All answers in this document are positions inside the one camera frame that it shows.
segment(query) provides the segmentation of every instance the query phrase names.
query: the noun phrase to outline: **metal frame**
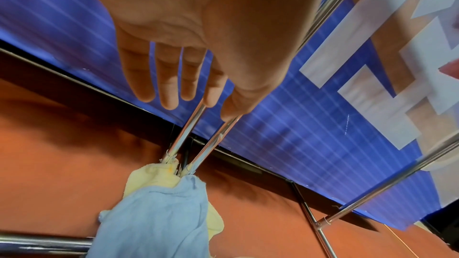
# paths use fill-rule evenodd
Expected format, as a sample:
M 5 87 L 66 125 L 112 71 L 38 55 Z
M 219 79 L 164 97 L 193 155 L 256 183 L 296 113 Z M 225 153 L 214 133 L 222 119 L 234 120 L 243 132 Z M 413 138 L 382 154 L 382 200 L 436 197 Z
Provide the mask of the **metal frame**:
M 311 29 L 303 39 L 301 47 L 298 49 L 300 50 L 312 37 L 312 35 L 320 28 L 320 26 L 325 22 L 325 20 L 332 14 L 332 12 L 342 3 L 343 0 L 326 0 L 325 2 L 322 3 L 320 6 L 319 10 L 317 11 L 316 17 L 314 18 L 313 24 L 311 26 Z M 114 98 L 117 100 L 117 102 L 122 102 L 126 103 L 126 105 L 134 107 L 136 110 L 139 108 L 120 99 L 117 98 L 107 92 L 104 92 L 103 90 L 100 90 L 98 88 L 95 88 L 91 84 L 88 84 L 82 80 L 76 80 L 74 77 L 68 76 L 65 72 L 57 72 L 56 69 L 50 69 L 49 67 L 46 67 L 41 64 L 37 64 L 36 62 L 30 61 L 29 59 L 19 57 L 13 53 L 10 53 L 8 51 L 0 49 L 0 51 L 3 54 L 8 54 L 10 57 L 13 58 L 19 58 L 22 62 L 27 62 L 29 64 L 32 64 L 34 66 L 37 66 L 41 69 L 45 69 L 48 72 L 51 72 L 55 75 L 60 75 L 60 77 L 64 77 L 67 80 L 70 80 L 74 83 L 77 83 L 78 86 L 83 85 L 83 87 L 90 88 L 92 92 L 94 90 L 97 91 L 97 93 L 102 93 L 104 95 L 109 96 L 110 98 Z M 184 143 L 184 141 L 187 139 L 187 137 L 191 134 L 191 131 L 193 130 L 194 126 L 197 124 L 199 121 L 199 118 L 202 116 L 202 114 L 205 111 L 205 106 L 203 102 L 201 101 L 193 114 L 191 115 L 190 119 L 188 122 L 185 124 L 183 129 L 181 130 L 180 134 L 176 138 L 175 142 L 172 144 L 172 146 L 169 148 L 169 150 L 166 151 L 162 158 L 162 162 L 170 162 L 172 158 L 175 158 L 175 156 L 178 153 L 178 150 Z M 307 203 L 305 202 L 304 198 L 302 197 L 298 186 L 293 182 L 290 181 L 274 172 L 271 172 L 265 168 L 262 168 L 260 166 L 257 166 L 250 161 L 239 157 L 232 152 L 229 152 L 225 149 L 218 148 L 218 144 L 223 140 L 223 138 L 226 136 L 226 134 L 231 130 L 231 128 L 236 124 L 236 122 L 239 120 L 240 116 L 230 120 L 228 122 L 225 122 L 211 137 L 209 142 L 205 143 L 201 138 L 192 136 L 193 140 L 195 143 L 204 145 L 203 149 L 201 152 L 195 157 L 195 159 L 187 165 L 181 172 L 181 176 L 184 176 L 186 174 L 193 174 L 198 166 L 204 161 L 204 159 L 214 150 L 216 149 L 217 152 L 220 154 L 224 154 L 228 156 L 231 159 L 243 162 L 251 167 L 255 167 L 258 170 L 262 170 L 264 172 L 267 172 L 269 174 L 275 175 L 277 177 L 280 177 L 284 179 L 286 182 L 290 183 L 292 186 L 292 190 L 296 194 L 299 203 L 301 204 L 302 210 L 310 222 L 311 226 L 313 227 L 319 241 L 321 242 L 321 245 L 326 252 L 326 254 L 330 258 L 336 258 L 336 254 L 333 251 L 333 248 L 331 247 L 331 244 L 328 242 L 323 229 L 329 225 L 331 225 L 333 222 L 341 219 L 343 216 L 347 215 L 348 213 L 352 212 L 355 210 L 357 207 L 361 206 L 364 204 L 366 201 L 372 199 L 373 197 L 377 196 L 378 194 L 384 192 L 385 190 L 391 188 L 392 186 L 396 185 L 400 181 L 404 180 L 405 178 L 411 176 L 418 170 L 424 168 L 425 166 L 431 164 L 441 156 L 445 155 L 446 153 L 450 152 L 451 150 L 459 147 L 459 133 L 456 134 L 455 136 L 451 137 L 447 141 L 445 141 L 443 144 L 441 144 L 439 147 L 431 151 L 429 154 L 425 155 L 424 157 L 418 159 L 416 162 L 413 164 L 408 165 L 407 167 L 403 168 L 401 171 L 398 173 L 394 174 L 393 176 L 389 177 L 388 179 L 382 181 L 378 185 L 374 186 L 373 188 L 369 189 L 368 191 L 362 193 L 352 201 L 348 202 L 344 206 L 340 208 L 340 210 L 333 214 L 333 215 L 328 215 L 319 221 L 316 220 L 314 217 L 313 213 L 311 212 L 310 208 L 308 207 Z M 0 234 L 0 253 L 2 252 L 14 252 L 14 253 L 27 253 L 27 254 L 59 254 L 59 255 L 81 255 L 87 253 L 87 250 L 92 244 L 92 239 L 91 238 L 86 238 L 86 239 L 74 239 L 74 238 L 60 238 L 60 237 L 46 237 L 46 236 L 28 236 L 28 235 L 12 235 L 12 234 Z

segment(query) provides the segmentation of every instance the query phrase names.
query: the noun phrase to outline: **yellow rag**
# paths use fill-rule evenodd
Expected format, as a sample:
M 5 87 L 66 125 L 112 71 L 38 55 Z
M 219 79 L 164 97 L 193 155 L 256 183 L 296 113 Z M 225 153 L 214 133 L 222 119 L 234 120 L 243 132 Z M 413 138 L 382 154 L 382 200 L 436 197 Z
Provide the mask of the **yellow rag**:
M 180 181 L 180 177 L 175 175 L 177 166 L 178 161 L 175 160 L 172 163 L 151 163 L 134 170 L 126 182 L 123 198 L 146 186 L 175 187 Z M 221 233 L 225 226 L 223 219 L 211 203 L 209 203 L 206 223 L 209 232 L 209 241 L 213 236 Z

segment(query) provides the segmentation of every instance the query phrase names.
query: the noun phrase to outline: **hand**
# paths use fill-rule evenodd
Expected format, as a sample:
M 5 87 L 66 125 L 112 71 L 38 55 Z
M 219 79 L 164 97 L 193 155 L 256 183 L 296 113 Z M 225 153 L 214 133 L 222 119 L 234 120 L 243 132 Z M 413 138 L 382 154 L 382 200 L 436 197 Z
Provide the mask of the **hand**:
M 235 85 L 221 118 L 252 111 L 284 79 L 321 0 L 100 0 L 115 24 L 124 75 L 138 99 L 155 97 L 150 42 L 161 104 L 192 100 L 207 49 L 214 54 L 204 102 L 214 106 L 229 78 Z

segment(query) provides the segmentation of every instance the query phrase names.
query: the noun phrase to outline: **blue fabric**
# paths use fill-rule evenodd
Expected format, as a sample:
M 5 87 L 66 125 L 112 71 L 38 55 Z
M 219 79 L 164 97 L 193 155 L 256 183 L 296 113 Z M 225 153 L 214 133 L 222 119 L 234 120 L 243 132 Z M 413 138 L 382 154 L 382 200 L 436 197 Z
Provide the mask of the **blue fabric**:
M 337 92 L 366 64 L 394 96 L 370 40 L 322 88 L 299 72 L 353 6 L 344 1 L 292 61 L 282 84 L 242 117 L 221 144 L 342 204 L 421 156 L 415 141 L 395 148 Z M 208 53 L 205 58 L 197 97 L 167 111 L 158 98 L 145 104 L 132 94 L 121 71 L 113 24 L 97 0 L 0 0 L 0 38 L 180 126 L 204 94 L 212 57 Z M 153 53 L 154 44 L 155 80 Z M 209 138 L 221 125 L 219 111 L 232 88 L 228 82 L 194 133 Z M 418 172 L 359 212 L 403 229 L 439 208 L 430 173 Z
M 101 215 L 87 258 L 208 258 L 206 184 L 194 175 L 175 188 L 149 186 Z

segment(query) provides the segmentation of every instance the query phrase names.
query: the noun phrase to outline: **orange surface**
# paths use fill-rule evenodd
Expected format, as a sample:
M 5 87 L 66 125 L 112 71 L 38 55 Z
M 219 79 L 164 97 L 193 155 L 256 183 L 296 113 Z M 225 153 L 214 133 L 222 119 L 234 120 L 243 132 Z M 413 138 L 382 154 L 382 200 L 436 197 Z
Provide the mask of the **orange surface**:
M 158 134 L 167 138 L 169 132 Z M 161 152 L 157 145 L 0 81 L 0 230 L 93 236 L 98 213 L 121 199 L 130 172 L 158 160 Z M 197 173 L 225 222 L 223 233 L 211 240 L 212 255 L 325 257 L 291 196 L 236 178 L 218 165 L 219 160 L 206 161 Z M 306 196 L 312 204 L 314 199 L 317 195 Z M 340 258 L 414 257 L 384 225 L 360 223 L 366 226 L 338 221 L 325 229 Z M 422 229 L 397 234 L 419 257 L 457 257 Z

